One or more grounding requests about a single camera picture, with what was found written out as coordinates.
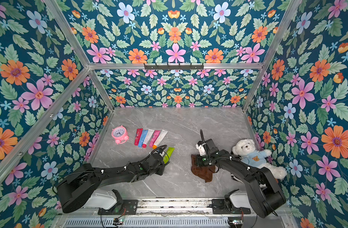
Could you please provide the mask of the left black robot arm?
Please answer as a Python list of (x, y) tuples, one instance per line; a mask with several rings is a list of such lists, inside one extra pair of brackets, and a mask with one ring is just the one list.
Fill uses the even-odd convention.
[(64, 213), (72, 213), (82, 208), (93, 192), (100, 187), (122, 182), (142, 181), (153, 174), (163, 175), (169, 161), (167, 155), (152, 153), (137, 162), (128, 162), (115, 168), (92, 167), (90, 163), (82, 165), (75, 172), (65, 176), (57, 185), (57, 195)]

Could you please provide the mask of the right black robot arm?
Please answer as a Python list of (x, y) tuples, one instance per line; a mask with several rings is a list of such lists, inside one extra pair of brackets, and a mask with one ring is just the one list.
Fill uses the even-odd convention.
[(261, 218), (275, 212), (286, 203), (286, 197), (277, 181), (284, 179), (287, 172), (266, 161), (270, 150), (257, 150), (251, 139), (238, 141), (232, 152), (219, 150), (212, 139), (196, 144), (199, 154), (194, 164), (199, 168), (216, 166), (231, 173), (236, 181), (244, 184), (245, 190), (234, 190), (226, 196), (228, 212), (237, 209), (253, 209)]

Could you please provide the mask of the white teddy bear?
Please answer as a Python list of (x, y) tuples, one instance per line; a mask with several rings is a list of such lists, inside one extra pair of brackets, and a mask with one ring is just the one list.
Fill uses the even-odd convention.
[(240, 161), (256, 168), (267, 168), (275, 179), (282, 180), (286, 177), (287, 171), (284, 167), (274, 166), (266, 161), (272, 155), (268, 149), (258, 150), (252, 139), (239, 140), (232, 148), (232, 154), (238, 156)]

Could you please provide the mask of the white toothpaste tube orange cap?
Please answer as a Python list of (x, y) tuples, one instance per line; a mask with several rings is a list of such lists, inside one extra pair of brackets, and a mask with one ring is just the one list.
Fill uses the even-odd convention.
[(162, 130), (154, 142), (153, 149), (156, 149), (167, 135), (168, 131)]

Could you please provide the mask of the pink alarm clock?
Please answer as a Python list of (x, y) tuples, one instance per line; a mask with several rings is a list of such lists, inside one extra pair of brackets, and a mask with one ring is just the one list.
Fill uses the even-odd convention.
[(111, 136), (116, 144), (123, 144), (129, 140), (127, 129), (122, 125), (114, 128), (111, 132)]

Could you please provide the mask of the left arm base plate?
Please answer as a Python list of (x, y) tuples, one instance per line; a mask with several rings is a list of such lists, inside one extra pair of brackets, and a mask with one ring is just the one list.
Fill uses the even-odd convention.
[(111, 209), (99, 209), (98, 215), (135, 215), (138, 208), (137, 199), (124, 199), (116, 203)]

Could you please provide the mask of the white toothpaste tube red cap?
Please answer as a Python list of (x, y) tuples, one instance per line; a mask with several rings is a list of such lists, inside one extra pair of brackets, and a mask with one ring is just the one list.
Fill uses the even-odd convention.
[(155, 131), (152, 129), (147, 130), (145, 139), (144, 139), (143, 144), (142, 144), (143, 148), (146, 148), (149, 145), (149, 142), (150, 142), (151, 137), (153, 136), (154, 132)]

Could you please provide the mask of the blue toothpaste tube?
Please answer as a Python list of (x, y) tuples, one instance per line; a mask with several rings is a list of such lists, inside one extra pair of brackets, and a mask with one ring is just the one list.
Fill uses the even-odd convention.
[(148, 130), (143, 130), (143, 131), (142, 131), (141, 136), (140, 136), (140, 139), (139, 139), (139, 143), (138, 143), (138, 147), (139, 147), (139, 148), (142, 148), (143, 142), (144, 142), (144, 140), (145, 140), (145, 138), (146, 138), (147, 133), (148, 133)]

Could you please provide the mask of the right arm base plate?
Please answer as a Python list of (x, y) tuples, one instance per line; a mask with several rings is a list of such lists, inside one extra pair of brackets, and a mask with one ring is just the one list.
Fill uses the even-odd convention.
[(236, 208), (229, 199), (212, 199), (207, 207), (212, 209), (213, 214), (251, 214), (251, 209)]

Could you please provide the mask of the green toothpaste tube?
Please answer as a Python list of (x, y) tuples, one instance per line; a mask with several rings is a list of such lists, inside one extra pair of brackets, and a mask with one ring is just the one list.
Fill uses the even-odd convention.
[(163, 162), (164, 164), (168, 164), (170, 162), (170, 158), (172, 153), (174, 152), (175, 148), (169, 147), (166, 152), (163, 154)]

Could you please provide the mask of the brown cloth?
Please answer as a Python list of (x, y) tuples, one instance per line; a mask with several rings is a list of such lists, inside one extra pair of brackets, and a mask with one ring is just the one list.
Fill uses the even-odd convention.
[(197, 157), (195, 155), (191, 155), (191, 171), (192, 173), (203, 179), (205, 181), (205, 183), (211, 182), (213, 179), (213, 174), (216, 173), (216, 166), (212, 165), (212, 166), (199, 166), (197, 164)]

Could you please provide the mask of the magenta toothpaste tube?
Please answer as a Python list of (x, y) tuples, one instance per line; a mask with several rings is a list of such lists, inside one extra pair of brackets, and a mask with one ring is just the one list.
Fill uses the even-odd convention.
[(142, 128), (138, 128), (138, 129), (136, 130), (134, 145), (136, 145), (136, 146), (139, 145), (142, 132), (143, 132), (143, 129), (142, 129)]

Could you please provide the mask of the pink toothpaste tube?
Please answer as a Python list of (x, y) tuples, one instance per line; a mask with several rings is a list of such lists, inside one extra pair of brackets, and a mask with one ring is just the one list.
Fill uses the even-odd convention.
[(155, 141), (157, 140), (158, 136), (160, 135), (161, 131), (160, 130), (155, 130), (153, 133), (153, 136), (150, 140), (149, 146), (153, 147), (155, 144)]

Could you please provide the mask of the metal hook rail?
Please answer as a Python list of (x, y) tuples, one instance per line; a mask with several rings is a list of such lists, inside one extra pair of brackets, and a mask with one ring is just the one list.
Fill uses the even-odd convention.
[(145, 70), (202, 70), (204, 69), (204, 64), (144, 64)]

